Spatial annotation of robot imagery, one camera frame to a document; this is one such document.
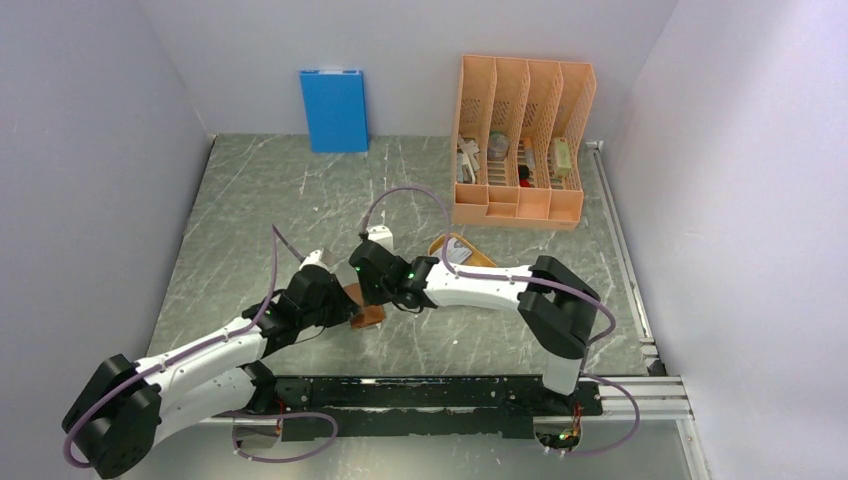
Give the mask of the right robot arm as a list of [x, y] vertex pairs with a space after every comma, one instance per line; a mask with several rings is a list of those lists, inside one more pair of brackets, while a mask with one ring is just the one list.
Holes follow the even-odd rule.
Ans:
[[559, 260], [540, 255], [512, 268], [457, 265], [435, 256], [408, 262], [372, 240], [348, 260], [368, 305], [419, 313], [440, 307], [516, 312], [547, 352], [539, 398], [562, 414], [578, 399], [577, 383], [602, 304]]

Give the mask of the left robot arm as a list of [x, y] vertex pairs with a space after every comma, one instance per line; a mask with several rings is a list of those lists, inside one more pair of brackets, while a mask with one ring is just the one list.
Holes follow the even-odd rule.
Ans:
[[134, 361], [123, 354], [103, 360], [62, 420], [66, 462], [113, 479], [204, 419], [268, 413], [277, 388], [264, 358], [294, 344], [305, 329], [332, 328], [360, 312], [334, 274], [307, 265], [211, 334]]

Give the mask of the brown leather card holder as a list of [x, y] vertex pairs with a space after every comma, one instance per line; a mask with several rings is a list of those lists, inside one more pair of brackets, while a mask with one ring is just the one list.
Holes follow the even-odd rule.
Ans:
[[344, 291], [359, 307], [359, 312], [350, 319], [352, 329], [365, 329], [377, 326], [386, 319], [383, 306], [366, 304], [359, 283], [346, 285]]

